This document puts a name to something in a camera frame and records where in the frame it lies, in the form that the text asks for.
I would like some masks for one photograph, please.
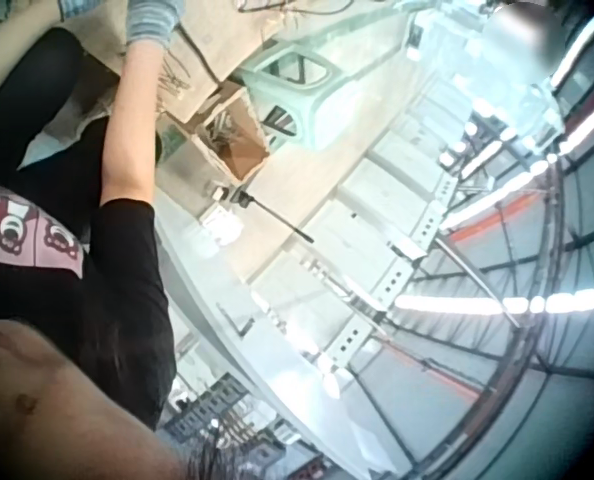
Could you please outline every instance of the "pink graphic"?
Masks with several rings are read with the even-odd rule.
[[[83,249],[61,224],[0,187],[0,263],[60,268],[82,277]]]

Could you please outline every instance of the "cable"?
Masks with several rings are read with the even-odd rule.
[[[203,52],[197,46],[197,44],[193,41],[193,39],[190,37],[190,34],[188,33],[188,31],[181,23],[179,25],[177,25],[177,32],[181,35],[181,37],[184,39],[184,41],[188,44],[190,49],[195,52],[195,54],[199,58],[199,62],[201,63],[202,67],[204,67],[204,70],[206,71],[206,73],[208,74],[210,79],[213,82],[215,82],[217,85],[220,85],[221,80],[219,80],[219,77],[217,77],[217,75],[211,68],[211,66],[208,63],[208,60],[206,60],[206,57],[204,56]]]
[[[271,4],[271,5],[266,5],[265,7],[252,7],[252,8],[240,7],[237,9],[237,11],[239,13],[264,12],[264,11],[268,11],[268,10],[275,10],[278,8],[286,7],[287,5],[295,3],[296,1],[297,0],[285,0],[285,1],[280,1],[277,3]],[[348,0],[348,3],[346,3],[346,5],[344,5],[343,7],[340,7],[337,10],[330,10],[328,12],[319,12],[319,11],[315,11],[315,10],[302,10],[300,8],[291,8],[288,11],[295,12],[295,13],[303,13],[304,15],[322,15],[322,16],[337,15],[339,13],[343,13],[346,10],[348,10],[350,7],[353,6],[354,3],[355,3],[355,0]]]

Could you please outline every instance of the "person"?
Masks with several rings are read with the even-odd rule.
[[[153,432],[176,374],[152,207],[155,110],[184,0],[129,0],[110,118],[18,170],[81,63],[77,40],[51,27],[99,3],[34,0],[0,25],[0,475],[217,478],[217,454],[185,465]]]

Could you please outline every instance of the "fluorescent light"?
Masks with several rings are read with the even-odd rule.
[[[444,152],[439,156],[439,163],[445,165],[446,167],[450,167],[455,163],[455,159],[449,153]]]
[[[466,77],[464,77],[463,75],[456,73],[455,76],[453,77],[453,83],[460,90],[465,90],[466,87],[468,86],[468,79]]]
[[[514,313],[516,315],[520,315],[522,313],[526,313],[528,311],[528,302],[527,298],[517,297],[517,298],[504,298],[503,300],[504,306],[508,309],[510,313]]]
[[[546,308],[546,300],[544,297],[535,297],[530,301],[530,311],[532,313],[541,313]]]
[[[531,136],[524,137],[521,141],[528,150],[533,150],[537,146],[537,142]]]
[[[473,122],[466,122],[464,130],[466,131],[466,134],[468,134],[468,136],[472,137],[477,133],[478,128],[477,125],[475,125]]]
[[[497,107],[495,109],[495,116],[500,119],[502,122],[508,121],[508,112],[504,107]]]
[[[574,297],[570,293],[556,293],[546,300],[548,313],[569,313],[574,309]]]
[[[575,131],[568,136],[568,140],[566,142],[562,142],[559,145],[562,153],[564,153],[564,150],[568,150],[568,152],[565,153],[569,153],[573,149],[577,148],[593,130],[594,112],[588,115],[581,125],[579,125]]]
[[[537,296],[531,300],[525,297],[509,297],[502,300],[510,313],[521,315],[531,313],[571,313],[594,309],[594,289],[579,290],[577,293],[555,293],[544,299]],[[452,313],[461,315],[498,315],[502,308],[492,298],[480,297],[429,297],[423,295],[400,295],[395,306],[402,310],[429,313]]]
[[[495,113],[494,107],[481,97],[473,101],[473,109],[483,118],[490,118]]]
[[[550,85],[553,89],[561,85],[561,82],[564,80],[564,78],[566,78],[566,75],[574,65],[575,60],[577,60],[584,47],[588,44],[593,36],[594,17],[590,19],[581,33],[577,36],[568,52],[566,52],[566,55],[559,65],[559,68],[557,68],[557,71],[551,77]]]
[[[504,129],[504,131],[499,134],[499,139],[502,142],[507,142],[508,140],[512,140],[516,136],[517,136],[517,130],[515,130],[513,127],[508,127],[506,129]]]
[[[533,177],[536,177],[548,170],[549,166],[550,164],[546,160],[538,160],[530,166],[530,173]]]
[[[421,60],[421,52],[417,50],[415,47],[408,47],[408,49],[406,50],[406,56],[413,62],[418,62],[419,60]]]
[[[517,190],[524,188],[526,185],[528,185],[533,180],[533,178],[534,177],[531,173],[521,172],[516,177],[513,177],[510,180],[508,180],[508,182],[506,182],[504,184],[504,186],[501,188],[508,195],[513,192],[516,192]]]
[[[332,398],[339,400],[339,398],[341,397],[341,391],[339,389],[339,383],[337,382],[335,375],[333,375],[332,373],[325,374],[323,384],[326,393],[330,395]]]
[[[453,150],[457,153],[464,153],[466,151],[466,144],[464,142],[457,142],[453,145]]]
[[[559,144],[559,154],[560,155],[568,155],[570,152],[573,151],[573,147],[570,142],[564,140]]]
[[[335,366],[331,358],[323,352],[317,357],[315,363],[317,364],[319,371],[324,375],[330,373]]]
[[[311,355],[319,353],[319,347],[295,322],[286,324],[286,339],[300,352]]]
[[[486,145],[486,147],[484,147],[484,149],[479,152],[479,155],[473,158],[461,171],[462,179],[465,180],[468,178],[475,170],[477,170],[477,168],[479,168],[480,165],[490,160],[493,155],[497,154],[497,152],[501,150],[502,146],[503,144],[499,140],[495,140]]]

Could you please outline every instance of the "metal beam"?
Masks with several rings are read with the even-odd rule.
[[[492,285],[488,283],[488,279],[465,255],[463,255],[455,246],[455,244],[447,236],[437,234],[435,237],[437,246],[457,265],[459,265],[470,278],[493,300],[499,303],[502,315],[510,322],[514,328],[522,328],[512,313],[506,308],[502,302],[502,297],[499,295]]]
[[[580,236],[577,239],[574,239],[574,240],[566,243],[566,245],[564,245],[564,252],[570,253],[570,252],[573,252],[580,248],[587,247],[591,243],[594,243],[594,231],[587,233],[586,235]],[[504,263],[498,263],[496,265],[490,265],[488,267],[482,267],[480,269],[480,271],[482,273],[488,273],[488,272],[494,272],[495,270],[502,270],[505,268],[510,268],[513,265],[514,266],[525,265],[527,263],[534,262],[535,260],[537,260],[537,257],[538,257],[537,255],[530,255],[528,257],[519,258],[519,259],[515,260],[514,262],[504,262]],[[413,279],[411,279],[411,282],[417,283],[417,282],[423,282],[426,280],[447,280],[449,278],[465,277],[467,275],[468,274],[466,272],[440,273],[440,274],[434,274],[434,275],[429,274],[426,277],[413,278]]]
[[[500,355],[495,355],[494,353],[482,352],[476,348],[464,347],[463,345],[455,344],[448,342],[446,340],[442,340],[440,338],[435,338],[430,335],[426,335],[424,333],[417,332],[415,330],[411,330],[410,328],[403,327],[401,325],[397,325],[392,322],[388,322],[387,325],[391,328],[394,328],[398,332],[407,333],[409,335],[414,335],[415,337],[421,338],[423,340],[427,340],[432,343],[436,343],[438,345],[442,345],[453,350],[457,350],[458,352],[467,353],[469,355],[474,355],[476,357],[485,358],[486,360],[492,360],[494,362],[499,362],[502,360],[503,357]],[[536,370],[539,372],[550,373],[553,375],[561,375],[562,377],[574,377],[574,378],[585,378],[587,380],[594,380],[594,371],[592,370],[583,370],[580,368],[570,368],[570,367],[559,367],[556,365],[548,365],[548,368],[544,368],[543,365],[538,363],[531,363],[529,367],[531,370]]]
[[[399,445],[399,448],[401,448],[402,452],[404,452],[404,455],[406,456],[406,458],[408,459],[408,461],[412,465],[412,468],[413,468],[413,471],[414,471],[416,469],[417,465],[419,464],[419,462],[417,461],[417,459],[413,455],[413,452],[410,450],[410,448],[408,448],[408,445],[406,445],[406,442],[404,442],[404,439],[401,438],[401,435],[395,429],[395,427],[392,425],[392,423],[390,422],[390,420],[388,420],[388,417],[386,416],[386,414],[384,413],[384,411],[382,410],[382,408],[379,406],[379,404],[375,400],[375,397],[373,396],[372,392],[368,389],[368,387],[366,387],[366,384],[364,384],[361,376],[358,375],[357,373],[355,373],[355,371],[352,370],[350,367],[347,367],[347,370],[355,378],[355,381],[357,382],[357,385],[364,392],[364,395],[366,395],[366,398],[368,399],[368,401],[372,405],[373,409],[375,410],[375,412],[377,413],[377,415],[379,416],[379,418],[381,419],[381,421],[384,422],[384,425],[385,425],[386,429],[393,436],[393,438],[395,439],[395,442],[397,442],[397,445]]]

